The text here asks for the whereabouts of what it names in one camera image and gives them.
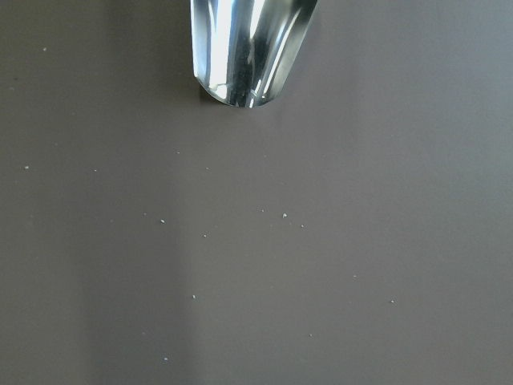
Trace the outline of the metal scoop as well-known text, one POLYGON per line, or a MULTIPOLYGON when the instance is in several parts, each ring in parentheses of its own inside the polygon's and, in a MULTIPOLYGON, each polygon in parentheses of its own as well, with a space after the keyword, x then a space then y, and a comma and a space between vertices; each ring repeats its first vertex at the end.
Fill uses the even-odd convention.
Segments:
POLYGON ((274 100, 316 8, 315 1, 192 1, 192 65, 199 85, 231 107, 274 100))

